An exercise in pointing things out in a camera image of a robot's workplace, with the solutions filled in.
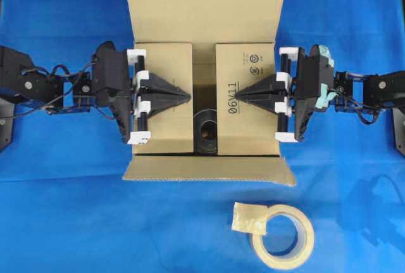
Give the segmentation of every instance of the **black cylindrical object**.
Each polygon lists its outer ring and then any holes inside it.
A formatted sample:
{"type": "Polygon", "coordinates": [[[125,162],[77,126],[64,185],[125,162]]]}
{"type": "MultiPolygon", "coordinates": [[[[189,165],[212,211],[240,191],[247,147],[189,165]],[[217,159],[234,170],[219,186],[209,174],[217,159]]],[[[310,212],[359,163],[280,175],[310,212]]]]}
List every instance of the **black cylindrical object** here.
{"type": "Polygon", "coordinates": [[[194,115],[194,152],[204,155],[217,154],[216,110],[201,110],[194,115]]]}
{"type": "Polygon", "coordinates": [[[277,132],[288,132],[289,131],[289,118],[285,113],[277,114],[277,132]]]}
{"type": "Polygon", "coordinates": [[[135,72],[145,70],[145,57],[138,56],[138,62],[135,64],[135,72]]]}
{"type": "Polygon", "coordinates": [[[147,113],[140,113],[138,121],[138,131],[147,132],[147,113]]]}
{"type": "MultiPolygon", "coordinates": [[[[291,60],[289,59],[289,55],[282,54],[281,55],[281,71],[290,73],[291,69],[291,60]]],[[[277,132],[288,132],[289,131],[289,118],[284,113],[277,114],[277,132]]]]}
{"type": "Polygon", "coordinates": [[[290,67],[291,67],[291,60],[289,59],[289,55],[283,53],[281,55],[281,71],[290,73],[290,67]]]}

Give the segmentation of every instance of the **printed logo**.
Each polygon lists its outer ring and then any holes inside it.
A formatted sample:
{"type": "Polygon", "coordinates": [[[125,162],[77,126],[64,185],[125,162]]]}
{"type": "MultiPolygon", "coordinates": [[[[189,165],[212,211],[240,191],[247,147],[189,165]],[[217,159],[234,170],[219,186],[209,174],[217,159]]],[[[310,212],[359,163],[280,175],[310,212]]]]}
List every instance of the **printed logo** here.
{"type": "Polygon", "coordinates": [[[259,61],[259,56],[256,54],[252,54],[249,58],[252,63],[257,63],[259,61]]]}
{"type": "Polygon", "coordinates": [[[259,73],[260,73],[260,70],[259,70],[258,67],[256,67],[256,66],[252,66],[252,67],[251,67],[251,74],[253,74],[253,75],[259,75],[259,73]]]}

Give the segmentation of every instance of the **box flap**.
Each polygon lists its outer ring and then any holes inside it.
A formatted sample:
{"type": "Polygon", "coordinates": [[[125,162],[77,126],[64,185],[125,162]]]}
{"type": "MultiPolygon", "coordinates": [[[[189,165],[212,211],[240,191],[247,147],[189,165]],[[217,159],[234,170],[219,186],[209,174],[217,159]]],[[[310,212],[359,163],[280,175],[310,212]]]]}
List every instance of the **box flap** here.
{"type": "Polygon", "coordinates": [[[216,45],[219,155],[280,154],[277,115],[235,99],[236,92],[272,73],[274,43],[216,45]]]}
{"type": "Polygon", "coordinates": [[[194,63],[213,62],[216,43],[273,42],[282,4],[283,0],[128,0],[136,42],[191,42],[194,63]]]}
{"type": "MultiPolygon", "coordinates": [[[[192,58],[190,43],[137,43],[146,50],[146,70],[179,86],[192,97],[192,58]]],[[[152,116],[148,120],[151,139],[134,145],[134,153],[192,153],[193,99],[152,116]]]]}
{"type": "Polygon", "coordinates": [[[269,181],[295,186],[296,178],[280,157],[134,156],[124,180],[269,181]]]}

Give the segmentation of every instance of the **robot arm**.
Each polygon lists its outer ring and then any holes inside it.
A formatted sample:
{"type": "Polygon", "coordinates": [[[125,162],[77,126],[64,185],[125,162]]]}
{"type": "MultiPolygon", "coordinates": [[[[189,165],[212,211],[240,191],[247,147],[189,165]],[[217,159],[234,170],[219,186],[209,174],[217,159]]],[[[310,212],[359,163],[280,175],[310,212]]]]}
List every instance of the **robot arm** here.
{"type": "Polygon", "coordinates": [[[374,123],[380,112],[397,108],[405,112],[405,72],[387,75],[334,74],[334,60],[328,48],[314,45],[309,55],[303,48],[280,48],[281,71],[236,93],[240,101],[278,115],[275,138],[298,142],[314,112],[335,111],[358,114],[362,123],[374,123]],[[291,61],[297,61],[297,75],[291,77],[291,61]],[[353,83],[363,84],[363,102],[353,99],[353,83]],[[294,132],[288,132],[289,117],[295,115],[294,132]],[[364,115],[371,115],[368,120],[364,115]]]}
{"type": "Polygon", "coordinates": [[[29,55],[0,46],[0,151],[11,137],[13,120],[38,110],[49,115],[90,112],[90,108],[110,108],[121,132],[122,141],[144,144],[151,133],[147,119],[168,108],[186,103],[190,95],[145,70],[146,52],[141,49],[117,51],[111,41],[102,43],[91,62],[78,73],[70,73],[64,65],[52,72],[37,67],[29,55]],[[134,79],[129,67],[134,67],[134,79]],[[64,75],[56,74],[61,68],[64,75]],[[64,84],[72,86],[64,91],[64,84]],[[73,106],[64,106],[64,97],[73,94],[73,106]],[[13,115],[14,105],[31,108],[13,115]],[[137,119],[137,131],[132,119],[137,119]]]}

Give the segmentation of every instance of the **blue fabric backdrop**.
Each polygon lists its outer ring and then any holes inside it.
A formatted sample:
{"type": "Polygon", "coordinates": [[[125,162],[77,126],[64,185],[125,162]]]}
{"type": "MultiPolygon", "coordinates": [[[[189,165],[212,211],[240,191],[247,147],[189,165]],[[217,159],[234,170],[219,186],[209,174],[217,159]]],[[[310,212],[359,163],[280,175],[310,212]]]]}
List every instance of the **blue fabric backdrop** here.
{"type": "MultiPolygon", "coordinates": [[[[285,0],[276,50],[320,43],[336,71],[404,70],[401,6],[285,0]]],[[[126,0],[3,1],[1,44],[37,65],[79,70],[108,39],[118,49],[132,46],[126,0]]],[[[131,149],[114,122],[97,112],[18,119],[14,143],[0,153],[0,271],[271,271],[246,235],[230,230],[235,201],[286,203],[307,214],[316,243],[297,272],[405,271],[405,158],[394,148],[390,113],[367,127],[330,109],[314,115],[303,143],[284,144],[282,153],[297,176],[294,188],[124,182],[131,149]]],[[[276,241],[288,237],[285,221],[271,229],[276,241]]]]}

